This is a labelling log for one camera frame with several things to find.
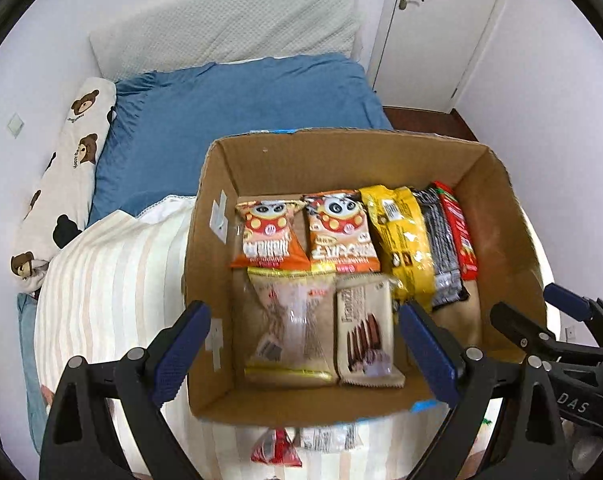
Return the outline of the white printed snack packet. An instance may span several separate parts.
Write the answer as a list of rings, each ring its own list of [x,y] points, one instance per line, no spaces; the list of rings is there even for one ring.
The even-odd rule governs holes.
[[[356,424],[297,428],[292,440],[296,448],[333,454],[348,452],[362,444]]]

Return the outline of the blue bed sheet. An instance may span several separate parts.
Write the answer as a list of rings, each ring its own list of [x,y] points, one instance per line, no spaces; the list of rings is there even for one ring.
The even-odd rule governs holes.
[[[193,196],[209,145],[224,136],[391,127],[363,67],[340,53],[150,72],[116,84],[88,221]]]

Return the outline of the clear yellow-edged snack bag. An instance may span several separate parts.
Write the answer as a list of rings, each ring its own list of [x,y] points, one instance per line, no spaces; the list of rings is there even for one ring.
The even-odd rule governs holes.
[[[336,275],[250,268],[247,276],[256,298],[246,304],[240,324],[247,382],[274,388],[336,384]]]

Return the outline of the yellow snack bag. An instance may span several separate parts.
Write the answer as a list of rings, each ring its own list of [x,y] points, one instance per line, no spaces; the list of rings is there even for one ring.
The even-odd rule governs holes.
[[[391,274],[400,282],[395,298],[403,304],[415,300],[426,312],[433,310],[435,268],[425,220],[413,192],[402,186],[360,188],[363,205],[379,236]]]

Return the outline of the white door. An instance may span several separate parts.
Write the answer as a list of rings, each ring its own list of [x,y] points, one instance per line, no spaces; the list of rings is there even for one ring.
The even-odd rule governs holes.
[[[449,110],[497,0],[396,0],[374,90],[389,107]]]

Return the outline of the grey quilted headboard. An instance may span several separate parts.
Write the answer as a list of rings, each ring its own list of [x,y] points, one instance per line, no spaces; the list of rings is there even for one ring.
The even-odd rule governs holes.
[[[358,0],[164,0],[94,29],[88,39],[110,80],[207,63],[352,55]]]

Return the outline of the white bear print pillow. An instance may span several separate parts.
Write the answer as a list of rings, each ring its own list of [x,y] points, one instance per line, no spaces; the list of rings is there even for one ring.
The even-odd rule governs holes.
[[[17,230],[10,270],[33,294],[48,265],[88,224],[95,171],[115,117],[115,84],[88,78],[71,103],[57,146]]]

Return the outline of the white wall switch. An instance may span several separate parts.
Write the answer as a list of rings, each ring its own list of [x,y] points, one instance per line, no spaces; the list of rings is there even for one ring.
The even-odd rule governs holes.
[[[24,128],[24,120],[17,114],[13,114],[7,123],[7,129],[14,138],[18,138]]]

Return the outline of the black snack bag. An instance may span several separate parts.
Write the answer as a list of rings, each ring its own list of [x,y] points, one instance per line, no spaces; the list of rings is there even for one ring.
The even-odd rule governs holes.
[[[436,285],[433,310],[466,301],[469,299],[469,292],[462,281],[457,248],[435,185],[414,190],[413,196],[420,206],[433,259]]]

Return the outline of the small red snack packet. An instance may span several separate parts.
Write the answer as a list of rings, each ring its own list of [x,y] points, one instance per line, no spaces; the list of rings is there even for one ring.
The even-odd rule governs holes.
[[[250,459],[254,463],[271,466],[303,466],[295,445],[290,440],[290,437],[288,437],[285,428],[270,428],[266,430],[252,447]]]

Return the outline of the orange panda snack bag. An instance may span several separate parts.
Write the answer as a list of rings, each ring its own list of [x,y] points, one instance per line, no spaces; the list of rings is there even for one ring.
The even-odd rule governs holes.
[[[381,270],[367,221],[355,190],[303,196],[313,272],[376,273]]]
[[[233,269],[309,271],[311,262],[294,229],[301,200],[247,200],[235,206],[243,221],[242,245]]]

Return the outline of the cream striped blanket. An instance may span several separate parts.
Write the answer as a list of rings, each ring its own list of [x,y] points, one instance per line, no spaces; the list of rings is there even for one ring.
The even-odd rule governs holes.
[[[194,200],[169,196],[139,214],[117,210],[90,226],[52,261],[36,305],[34,354],[46,404],[67,362],[114,361],[145,347],[184,308],[182,278]],[[203,422],[180,391],[162,414],[208,479],[361,479],[406,474],[443,420],[428,401],[408,413],[358,422],[362,444],[348,452],[300,451],[303,466],[254,463],[261,427]]]

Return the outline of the beige Franzzi cookie pack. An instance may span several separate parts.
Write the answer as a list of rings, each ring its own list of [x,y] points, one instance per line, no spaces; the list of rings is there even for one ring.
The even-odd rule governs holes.
[[[342,276],[336,282],[336,370],[347,386],[402,388],[394,359],[393,291],[382,273]]]

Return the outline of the cardboard box blue outside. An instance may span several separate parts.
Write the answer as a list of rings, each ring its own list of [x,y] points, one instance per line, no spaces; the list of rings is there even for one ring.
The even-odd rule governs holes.
[[[434,245],[414,194],[450,188],[478,266],[466,304],[434,309]],[[490,148],[441,136],[312,129],[213,142],[185,258],[185,296],[208,304],[209,346],[188,374],[194,416],[320,426],[424,399],[393,301],[415,300],[464,347],[517,362],[490,322],[506,302],[547,319],[542,275],[507,170]]]

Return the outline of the red green snack pack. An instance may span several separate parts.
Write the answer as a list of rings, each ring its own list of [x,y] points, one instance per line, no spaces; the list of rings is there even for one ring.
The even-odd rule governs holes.
[[[435,181],[434,188],[451,229],[461,277],[464,281],[476,281],[478,278],[478,261],[460,203],[449,186]]]

